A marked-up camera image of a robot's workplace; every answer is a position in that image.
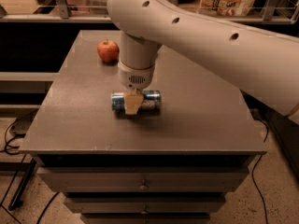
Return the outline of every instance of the table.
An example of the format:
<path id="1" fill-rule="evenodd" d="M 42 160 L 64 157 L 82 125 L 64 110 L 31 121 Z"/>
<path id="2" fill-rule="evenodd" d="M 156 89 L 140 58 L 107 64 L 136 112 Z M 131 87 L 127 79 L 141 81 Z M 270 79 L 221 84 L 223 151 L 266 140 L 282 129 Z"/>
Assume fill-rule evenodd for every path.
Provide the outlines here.
<path id="1" fill-rule="evenodd" d="M 81 31 L 21 146 L 37 173 L 85 223 L 207 223 L 266 152 L 237 87 L 162 47 L 147 90 L 160 111 L 111 109 L 124 91 L 99 41 L 119 31 Z"/>

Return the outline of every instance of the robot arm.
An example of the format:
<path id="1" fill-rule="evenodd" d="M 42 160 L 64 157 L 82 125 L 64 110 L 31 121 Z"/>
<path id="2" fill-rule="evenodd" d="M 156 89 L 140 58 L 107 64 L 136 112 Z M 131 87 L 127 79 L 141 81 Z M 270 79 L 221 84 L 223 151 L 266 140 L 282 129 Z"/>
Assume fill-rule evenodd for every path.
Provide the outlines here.
<path id="1" fill-rule="evenodd" d="M 298 38 L 194 14 L 168 1 L 107 1 L 123 31 L 122 84 L 136 93 L 145 89 L 156 52 L 166 45 L 299 123 Z"/>

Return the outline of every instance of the concrete floor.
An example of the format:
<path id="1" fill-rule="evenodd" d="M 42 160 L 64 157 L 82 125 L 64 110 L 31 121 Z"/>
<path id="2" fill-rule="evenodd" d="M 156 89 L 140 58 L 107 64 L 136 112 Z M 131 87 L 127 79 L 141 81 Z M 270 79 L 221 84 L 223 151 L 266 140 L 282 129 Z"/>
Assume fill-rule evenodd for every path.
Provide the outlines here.
<path id="1" fill-rule="evenodd" d="M 6 114 L 0 109 L 0 147 L 4 144 L 4 132 L 8 125 L 14 121 L 11 114 Z M 255 123 L 261 139 L 266 135 L 266 129 L 259 121 Z M 16 140 L 13 145 L 21 145 L 21 140 Z M 275 136 L 270 132 L 266 140 L 268 152 L 263 156 L 255 170 L 256 182 L 264 196 L 269 224 L 295 224 L 299 223 L 299 181 L 295 178 L 285 156 L 282 154 Z M 21 161 L 23 155 L 8 156 L 0 153 L 0 161 Z M 252 171 L 255 159 L 249 166 Z M 0 172 L 0 199 L 2 200 L 6 189 L 12 179 L 13 173 Z M 21 177 L 18 175 L 12 189 L 4 201 L 4 207 L 8 207 L 15 189 L 18 187 Z M 33 224 L 54 193 L 37 175 L 30 179 L 21 199 L 20 208 L 12 211 L 22 224 Z M 209 224 L 237 224 L 265 223 L 263 203 L 257 189 L 254 187 L 251 175 L 249 175 L 236 192 L 226 195 L 227 203 L 217 212 L 211 214 Z M 47 210 L 41 220 L 41 224 L 59 223 L 80 224 L 79 214 L 71 213 L 63 204 L 64 195 L 60 193 Z M 14 224 L 13 220 L 3 208 L 0 209 L 0 223 Z"/>

